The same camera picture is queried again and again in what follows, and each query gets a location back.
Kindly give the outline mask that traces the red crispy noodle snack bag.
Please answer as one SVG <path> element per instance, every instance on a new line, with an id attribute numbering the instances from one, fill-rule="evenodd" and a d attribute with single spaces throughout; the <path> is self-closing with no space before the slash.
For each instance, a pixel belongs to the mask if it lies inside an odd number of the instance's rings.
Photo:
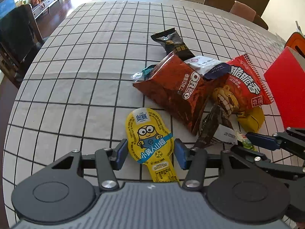
<path id="1" fill-rule="evenodd" d="M 252 110 L 274 102 L 247 53 L 228 62 L 230 71 L 220 87 L 213 90 L 211 99 L 227 115 Z"/>

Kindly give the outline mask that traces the dark wooden chair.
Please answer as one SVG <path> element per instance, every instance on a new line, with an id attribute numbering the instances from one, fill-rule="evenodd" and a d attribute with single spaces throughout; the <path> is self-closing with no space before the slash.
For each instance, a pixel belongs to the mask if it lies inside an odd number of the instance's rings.
<path id="1" fill-rule="evenodd" d="M 29 4 L 1 18 L 1 71 L 16 88 L 45 42 Z"/>

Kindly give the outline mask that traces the brown Oreo snack bag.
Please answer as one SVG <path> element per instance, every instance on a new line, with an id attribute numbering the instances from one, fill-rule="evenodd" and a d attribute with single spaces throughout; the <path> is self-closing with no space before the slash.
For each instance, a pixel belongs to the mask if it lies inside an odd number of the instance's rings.
<path id="1" fill-rule="evenodd" d="M 133 86 L 196 135 L 216 84 L 216 80 L 204 79 L 172 52 L 156 65 L 149 79 L 137 81 Z"/>

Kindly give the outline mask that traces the black snack packet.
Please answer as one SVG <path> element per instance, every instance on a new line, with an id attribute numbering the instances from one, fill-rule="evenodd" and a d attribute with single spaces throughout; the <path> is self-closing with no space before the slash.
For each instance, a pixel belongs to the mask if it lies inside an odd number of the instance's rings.
<path id="1" fill-rule="evenodd" d="M 190 51 L 175 28 L 151 35 L 151 39 L 163 46 L 167 54 L 175 53 L 181 60 L 188 60 L 195 55 Z"/>

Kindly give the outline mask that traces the white navy snack packet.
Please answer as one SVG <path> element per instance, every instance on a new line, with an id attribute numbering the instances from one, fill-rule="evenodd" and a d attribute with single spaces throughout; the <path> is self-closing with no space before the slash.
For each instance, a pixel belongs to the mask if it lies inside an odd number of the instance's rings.
<path id="1" fill-rule="evenodd" d="M 231 70 L 230 65 L 226 62 L 206 56 L 195 56 L 184 62 L 207 80 L 214 80 L 222 77 Z"/>

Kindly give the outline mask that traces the yellow minion snack pouch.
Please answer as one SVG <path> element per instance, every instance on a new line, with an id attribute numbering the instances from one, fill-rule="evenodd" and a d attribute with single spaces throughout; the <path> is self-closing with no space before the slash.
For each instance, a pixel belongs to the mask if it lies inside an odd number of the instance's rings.
<path id="1" fill-rule="evenodd" d="M 153 109 L 139 108 L 126 119 L 128 150 L 139 164 L 147 166 L 153 182 L 178 182 L 171 156 L 174 138 Z"/>

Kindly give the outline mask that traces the teal wrapped candy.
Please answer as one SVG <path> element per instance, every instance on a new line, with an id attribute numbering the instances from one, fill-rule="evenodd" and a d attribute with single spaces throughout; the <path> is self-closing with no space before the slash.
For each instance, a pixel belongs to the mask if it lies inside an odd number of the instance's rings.
<path id="1" fill-rule="evenodd" d="M 131 76 L 131 79 L 134 81 L 137 81 L 139 79 L 148 79 L 155 67 L 156 65 L 150 65 L 148 67 L 145 67 L 140 72 L 133 74 Z"/>

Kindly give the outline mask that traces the yellow pillow snack packet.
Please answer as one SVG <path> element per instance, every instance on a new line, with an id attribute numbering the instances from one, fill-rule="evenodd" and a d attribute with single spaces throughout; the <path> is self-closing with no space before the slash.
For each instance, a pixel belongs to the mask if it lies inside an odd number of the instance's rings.
<path id="1" fill-rule="evenodd" d="M 237 114 L 237 121 L 245 132 L 258 133 L 264 120 L 265 116 L 260 106 Z"/>

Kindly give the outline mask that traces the green candy wrapper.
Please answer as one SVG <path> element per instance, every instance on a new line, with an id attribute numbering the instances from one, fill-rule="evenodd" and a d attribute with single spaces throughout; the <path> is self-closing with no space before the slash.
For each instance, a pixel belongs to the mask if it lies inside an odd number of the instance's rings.
<path id="1" fill-rule="evenodd" d="M 250 142 L 250 140 L 242 132 L 235 130 L 235 136 L 236 136 L 237 143 L 239 146 L 241 146 L 245 149 L 256 151 L 254 145 Z"/>

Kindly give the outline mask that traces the orange tissue box holder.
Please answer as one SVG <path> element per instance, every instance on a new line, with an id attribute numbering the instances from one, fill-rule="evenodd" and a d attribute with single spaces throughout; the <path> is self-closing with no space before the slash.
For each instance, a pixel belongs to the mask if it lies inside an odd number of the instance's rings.
<path id="1" fill-rule="evenodd" d="M 290 47 L 298 52 L 302 57 L 305 57 L 305 37 L 302 33 L 294 32 L 287 40 L 285 47 Z"/>

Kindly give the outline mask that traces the red cardboard box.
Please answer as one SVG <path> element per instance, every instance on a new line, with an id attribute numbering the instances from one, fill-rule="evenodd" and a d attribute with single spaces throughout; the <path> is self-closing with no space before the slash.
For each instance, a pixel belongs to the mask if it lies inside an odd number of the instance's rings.
<path id="1" fill-rule="evenodd" d="M 304 57 L 285 47 L 264 77 L 284 127 L 304 129 Z"/>

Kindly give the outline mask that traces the dark brown striped snack packet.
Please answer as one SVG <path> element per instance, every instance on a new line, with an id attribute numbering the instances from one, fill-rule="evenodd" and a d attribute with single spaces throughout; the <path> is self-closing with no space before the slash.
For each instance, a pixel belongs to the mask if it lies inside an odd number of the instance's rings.
<path id="1" fill-rule="evenodd" d="M 208 115 L 202 119 L 195 148 L 206 148 L 215 143 L 237 144 L 232 123 L 225 110 L 214 104 Z"/>

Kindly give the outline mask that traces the brown wooden chair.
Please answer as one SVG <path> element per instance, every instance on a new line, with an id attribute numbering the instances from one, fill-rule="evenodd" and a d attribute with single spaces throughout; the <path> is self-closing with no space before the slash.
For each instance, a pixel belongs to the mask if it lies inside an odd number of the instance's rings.
<path id="1" fill-rule="evenodd" d="M 214 7 L 226 12 L 230 12 L 234 3 L 234 0 L 204 0 L 204 5 Z"/>

